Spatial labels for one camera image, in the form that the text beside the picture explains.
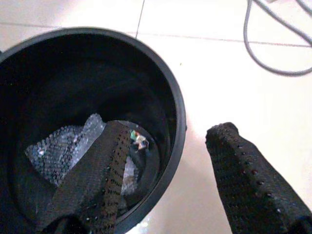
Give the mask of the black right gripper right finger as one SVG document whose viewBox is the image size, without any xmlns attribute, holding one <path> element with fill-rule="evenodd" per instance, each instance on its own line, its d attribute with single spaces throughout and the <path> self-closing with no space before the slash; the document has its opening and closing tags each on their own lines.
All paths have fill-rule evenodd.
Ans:
<svg viewBox="0 0 312 234">
<path fill-rule="evenodd" d="M 206 133 L 220 200 L 233 234 L 310 234 L 312 213 L 231 122 Z"/>
</svg>

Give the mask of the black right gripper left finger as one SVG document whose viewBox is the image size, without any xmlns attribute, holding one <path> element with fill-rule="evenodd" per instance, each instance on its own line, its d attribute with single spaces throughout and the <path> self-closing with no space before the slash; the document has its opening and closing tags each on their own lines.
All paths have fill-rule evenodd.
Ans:
<svg viewBox="0 0 312 234">
<path fill-rule="evenodd" d="M 66 221 L 75 221 L 88 234 L 114 233 L 130 135 L 131 129 L 120 121 L 107 122 L 56 189 L 39 217 L 38 234 L 64 229 Z"/>
</svg>

